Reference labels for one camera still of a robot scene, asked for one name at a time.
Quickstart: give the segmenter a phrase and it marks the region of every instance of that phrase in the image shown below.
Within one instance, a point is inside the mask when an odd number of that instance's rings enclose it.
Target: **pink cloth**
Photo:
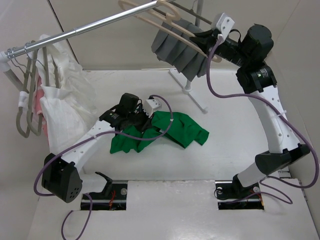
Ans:
[[[42,79],[40,76],[38,77],[37,84],[38,84],[38,88],[37,88],[36,95],[35,95],[35,112],[36,112],[36,115],[38,116],[40,114],[43,114],[42,107],[40,104],[40,99],[45,95],[45,92],[41,87]],[[48,127],[47,127],[47,122],[44,117],[42,120],[42,130],[43,130],[44,134],[46,135],[46,137],[48,137]]]

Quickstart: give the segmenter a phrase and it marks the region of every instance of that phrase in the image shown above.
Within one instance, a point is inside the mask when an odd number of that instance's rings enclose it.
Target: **white stand base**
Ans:
[[[183,74],[179,73],[175,68],[170,68],[169,73],[173,77],[173,79],[182,87],[182,92],[184,94],[188,94],[204,114],[208,113],[208,106],[203,103],[201,97],[197,95],[197,93],[192,89],[191,82],[188,81],[186,77]]]

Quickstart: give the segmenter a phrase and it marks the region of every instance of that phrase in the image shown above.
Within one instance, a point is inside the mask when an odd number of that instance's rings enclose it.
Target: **beige hanger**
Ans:
[[[156,11],[154,11],[153,9],[147,10],[146,12],[148,14],[150,14],[150,15],[160,19],[161,21],[169,24],[170,26],[172,26],[175,29],[181,31],[182,33],[186,34],[189,37],[195,37],[195,35],[192,32],[190,32],[187,29],[185,29],[185,28],[179,26],[178,24],[175,24],[174,22],[172,22],[172,21],[178,21],[178,20],[181,19],[181,15],[180,15],[178,9],[175,6],[173,6],[172,4],[170,4],[169,2],[167,2],[165,0],[158,0],[157,2],[158,2],[159,5],[169,8],[173,12],[173,14],[167,12],[166,16],[164,17],[163,15],[161,15],[161,14],[157,13]],[[138,7],[139,6],[137,3],[132,2],[130,0],[118,0],[118,4],[119,4],[120,8],[122,10],[124,10],[124,11],[126,10],[124,5],[129,5],[131,7]],[[199,52],[203,56],[207,57],[204,54],[204,52],[198,46],[194,45],[192,42],[184,39],[183,37],[179,36],[178,34],[174,33],[173,31],[171,31],[171,30],[169,30],[169,29],[167,29],[167,28],[155,23],[154,21],[143,17],[143,16],[139,16],[139,15],[134,15],[134,16],[137,19],[140,19],[140,20],[142,20],[142,21],[144,21],[144,22],[146,22],[146,23],[148,23],[148,24],[160,29],[161,31],[166,32],[167,34],[169,34],[169,35],[173,36],[174,38],[178,39],[179,41],[183,42],[184,44],[186,44],[190,48],[196,50],[197,52]],[[220,63],[222,61],[222,58],[219,57],[219,56],[214,56],[212,61],[214,61],[215,63]]]

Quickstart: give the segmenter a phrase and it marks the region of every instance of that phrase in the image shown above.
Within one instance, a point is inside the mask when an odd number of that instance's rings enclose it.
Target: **red wire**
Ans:
[[[116,190],[113,190],[113,192],[111,194],[112,194],[112,198],[109,201],[109,207],[110,207],[109,210],[111,210],[112,204],[114,203],[114,200],[115,200],[115,197],[116,197]]]

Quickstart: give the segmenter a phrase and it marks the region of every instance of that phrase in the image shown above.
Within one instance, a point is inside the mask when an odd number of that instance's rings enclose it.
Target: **silver pole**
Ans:
[[[201,16],[203,8],[204,8],[204,0],[198,0],[198,4],[196,6],[196,14]],[[200,26],[200,19],[198,17],[195,19],[195,25],[197,27]]]
[[[6,77],[13,83],[13,85],[19,90],[22,91],[23,90],[23,84],[22,82],[19,80],[19,78],[17,77],[17,75],[14,73],[14,71],[12,71],[11,69],[8,71],[5,71],[4,74],[6,75]]]
[[[127,11],[123,11],[123,12],[118,13],[116,15],[113,15],[113,16],[110,16],[110,17],[107,17],[107,18],[104,18],[104,19],[89,23],[87,25],[83,25],[83,26],[80,26],[80,27],[75,27],[73,30],[65,31],[65,32],[59,33],[57,35],[47,37],[45,39],[30,43],[30,44],[26,44],[25,46],[17,47],[17,48],[15,48],[13,50],[13,53],[11,51],[9,51],[6,54],[8,55],[8,58],[10,58],[10,59],[13,58],[14,56],[18,57],[18,56],[21,56],[23,54],[26,54],[26,52],[29,53],[29,52],[41,49],[43,47],[46,47],[48,45],[60,42],[62,40],[66,40],[68,38],[71,38],[71,37],[74,37],[74,36],[89,32],[91,30],[103,27],[105,25],[108,25],[108,24],[114,23],[116,21],[128,18],[130,16],[145,12],[145,11],[153,9],[153,8],[155,8],[157,6],[158,6],[158,2],[157,1],[152,1],[152,2],[149,2],[147,4],[144,4],[144,5],[137,6],[135,8],[129,9]]]

